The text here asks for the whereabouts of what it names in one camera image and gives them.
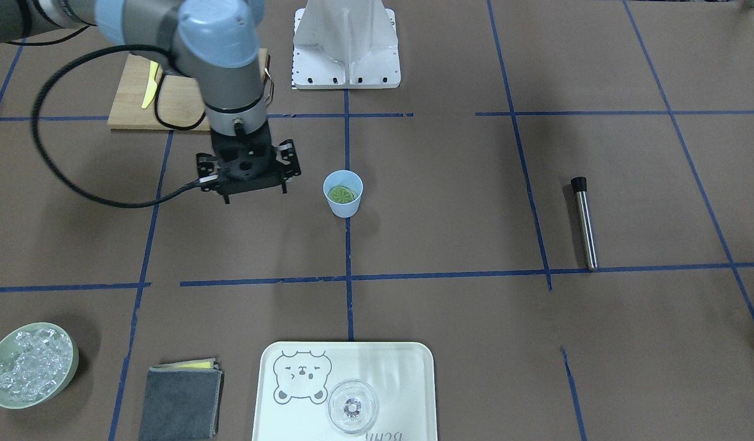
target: bowl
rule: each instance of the bowl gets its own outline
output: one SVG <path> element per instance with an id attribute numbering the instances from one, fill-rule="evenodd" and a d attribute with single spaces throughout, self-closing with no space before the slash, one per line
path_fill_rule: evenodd
<path id="1" fill-rule="evenodd" d="M 49 399 L 52 399 L 54 396 L 57 396 L 58 393 L 60 393 L 64 388 L 71 382 L 72 377 L 75 375 L 75 371 L 77 371 L 77 363 L 80 360 L 80 356 L 77 353 L 77 345 L 75 344 L 74 339 L 72 339 L 72 336 L 69 335 L 68 332 L 66 332 L 63 328 L 61 328 L 58 325 L 54 325 L 52 323 L 32 323 L 26 326 L 21 326 L 18 329 L 15 329 L 13 332 L 11 332 L 7 337 L 4 337 L 4 340 L 0 343 L 0 367 L 1 363 L 7 362 L 11 358 L 13 358 L 13 354 L 15 352 L 21 352 L 21 348 L 18 346 L 18 344 L 15 342 L 15 337 L 18 335 L 19 332 L 29 332 L 33 333 L 37 330 L 41 329 L 50 329 L 54 330 L 56 333 L 64 333 L 66 336 L 69 337 L 69 350 L 72 352 L 71 360 L 69 360 L 68 363 L 66 363 L 63 366 L 63 369 L 61 369 L 61 372 L 63 373 L 63 376 L 60 378 L 60 382 L 57 382 L 55 387 L 51 387 L 49 389 L 49 394 L 41 394 L 40 396 L 36 397 L 35 400 L 32 401 L 18 401 L 10 396 L 8 391 L 5 391 L 4 389 L 0 388 L 0 406 L 7 409 L 24 409 L 27 407 L 32 407 L 32 405 L 40 404 L 41 402 L 45 402 Z"/>

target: folded gray towel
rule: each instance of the folded gray towel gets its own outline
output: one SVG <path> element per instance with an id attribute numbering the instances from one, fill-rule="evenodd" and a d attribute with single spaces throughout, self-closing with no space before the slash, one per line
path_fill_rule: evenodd
<path id="1" fill-rule="evenodd" d="M 222 371 L 217 368 L 150 368 L 140 441 L 211 438 L 217 430 L 221 383 Z"/>

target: bear drawing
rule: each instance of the bear drawing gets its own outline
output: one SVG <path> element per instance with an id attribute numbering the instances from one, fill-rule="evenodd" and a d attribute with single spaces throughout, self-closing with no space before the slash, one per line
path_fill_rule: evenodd
<path id="1" fill-rule="evenodd" d="M 295 352 L 287 355 L 282 352 L 273 363 L 278 387 L 273 399 L 278 404 L 287 404 L 291 399 L 310 399 L 313 404 L 323 404 L 327 399 L 325 384 L 330 375 L 330 358 L 323 353 Z"/>

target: yellow knife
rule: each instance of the yellow knife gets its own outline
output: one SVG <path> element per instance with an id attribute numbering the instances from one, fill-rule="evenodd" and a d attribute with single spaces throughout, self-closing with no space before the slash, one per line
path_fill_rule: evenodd
<path id="1" fill-rule="evenodd" d="M 151 61 L 151 68 L 148 73 L 148 85 L 145 86 L 145 97 L 142 99 L 142 108 L 147 109 L 153 101 L 153 97 L 156 95 L 156 88 L 159 87 L 156 84 L 156 72 L 159 70 L 159 63 Z"/>

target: lime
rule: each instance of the lime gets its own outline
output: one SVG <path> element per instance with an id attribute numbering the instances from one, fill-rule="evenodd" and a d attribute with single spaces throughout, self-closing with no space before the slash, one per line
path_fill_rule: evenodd
<path id="1" fill-rule="evenodd" d="M 328 192 L 328 198 L 337 204 L 349 204 L 357 197 L 355 192 L 343 185 L 337 185 Z"/>

